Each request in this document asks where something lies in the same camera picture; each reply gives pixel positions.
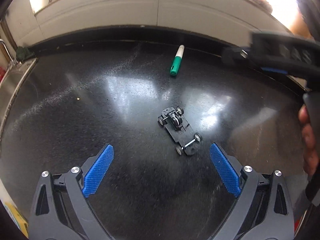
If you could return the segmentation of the person's right hand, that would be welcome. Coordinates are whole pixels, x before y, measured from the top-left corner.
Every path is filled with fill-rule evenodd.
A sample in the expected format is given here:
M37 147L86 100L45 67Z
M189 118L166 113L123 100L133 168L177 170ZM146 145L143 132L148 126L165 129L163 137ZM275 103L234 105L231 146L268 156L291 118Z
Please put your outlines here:
M304 142L303 168L310 177L316 172L319 164L319 156L316 150L316 138L310 124L310 118L306 105L303 105L298 113L298 120L302 127L302 139Z

